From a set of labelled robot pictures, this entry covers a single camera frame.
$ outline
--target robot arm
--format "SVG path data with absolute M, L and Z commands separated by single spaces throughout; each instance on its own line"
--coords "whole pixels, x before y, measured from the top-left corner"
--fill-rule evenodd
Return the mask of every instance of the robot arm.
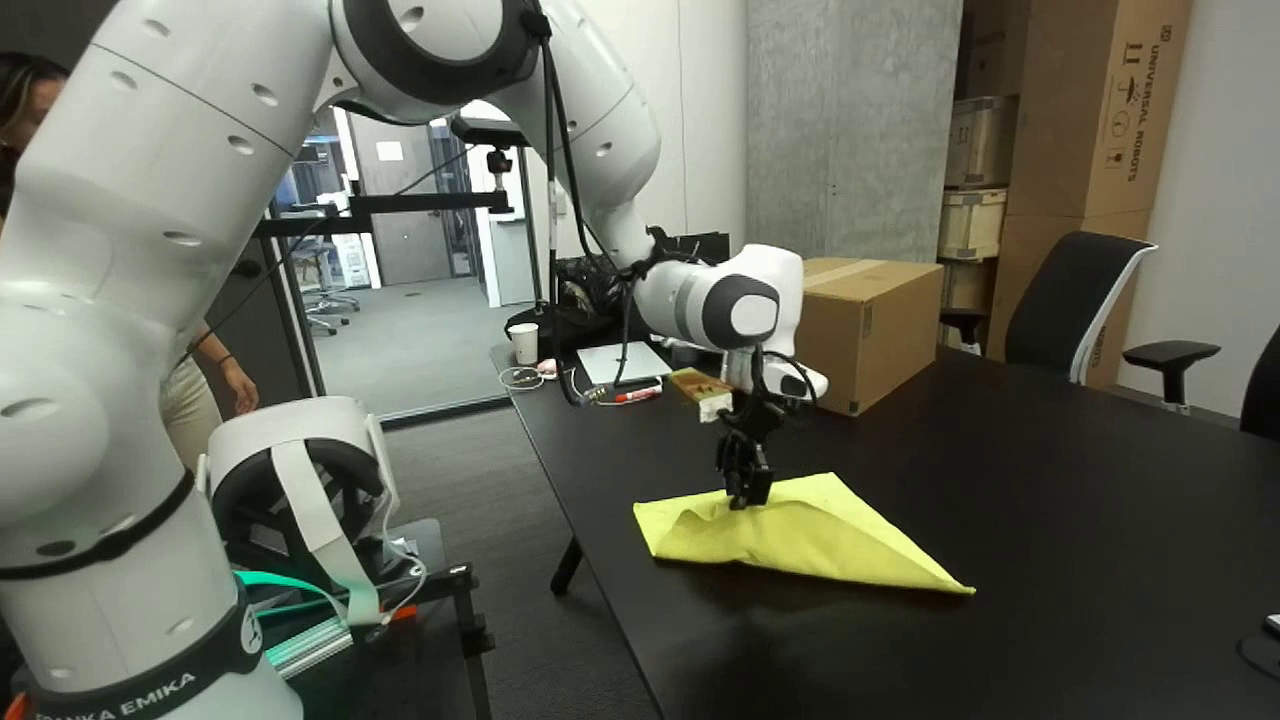
M 570 156 L 576 209 L 607 265 L 634 279 L 632 300 L 651 331 L 728 353 L 736 387 L 823 394 L 823 375 L 791 364 L 805 291 L 794 252 L 751 243 L 728 265 L 705 266 L 662 259 L 644 233 L 634 197 L 659 161 L 654 119 L 570 0 L 508 0 L 505 12 L 456 9 L 481 9 L 469 16 L 481 28 L 469 40 L 445 34 L 439 25 L 409 25 L 405 12 L 405 34 L 388 40 L 369 28 L 393 25 L 393 5 L 344 0 L 334 9 L 344 9 L 340 55 L 353 67 L 353 86 L 334 103 L 394 124 L 430 119 L 435 103 L 487 100 L 505 108 L 543 161 L 565 168 Z
M 120 0 L 29 144 L 0 234 L 0 607 L 56 716 L 296 716 L 244 669 L 250 614 L 161 429 L 161 381 L 324 103 L 423 124 L 491 100 L 549 151 L 541 44 L 578 213 L 616 266 L 648 266 L 644 318 L 789 353 L 791 259 L 651 259 L 632 199 L 654 124 L 570 0 Z M 236 629 L 241 650 L 208 663 Z

